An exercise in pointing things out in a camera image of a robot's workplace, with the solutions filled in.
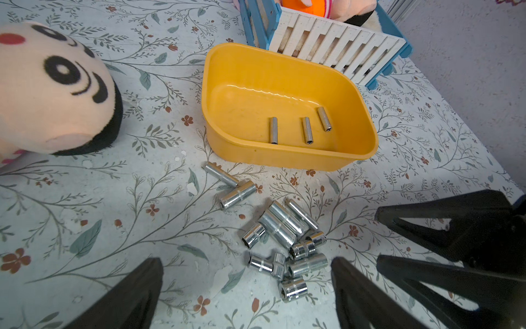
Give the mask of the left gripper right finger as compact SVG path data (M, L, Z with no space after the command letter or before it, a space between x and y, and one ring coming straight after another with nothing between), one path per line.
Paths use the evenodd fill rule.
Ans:
M424 328L343 257L331 262L336 313L341 328Z

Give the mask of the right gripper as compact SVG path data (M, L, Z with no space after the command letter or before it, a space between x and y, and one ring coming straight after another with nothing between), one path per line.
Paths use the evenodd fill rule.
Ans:
M525 195L513 205L502 192L483 190L382 206L375 220L445 259L466 261L472 268L378 256L377 270L445 326L525 327ZM478 308L461 308L429 286L464 297Z

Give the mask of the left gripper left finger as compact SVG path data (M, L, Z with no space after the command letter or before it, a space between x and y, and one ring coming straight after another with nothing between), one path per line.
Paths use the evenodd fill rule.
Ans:
M159 258L144 260L67 328L149 328L162 288Z

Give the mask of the slim long silver socket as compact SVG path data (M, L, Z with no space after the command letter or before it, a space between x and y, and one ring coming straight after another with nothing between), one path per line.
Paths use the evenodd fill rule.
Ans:
M319 230L319 224L314 219L312 219L312 217L294 200L286 198L284 203L298 219L300 219L309 227L309 229L314 231Z

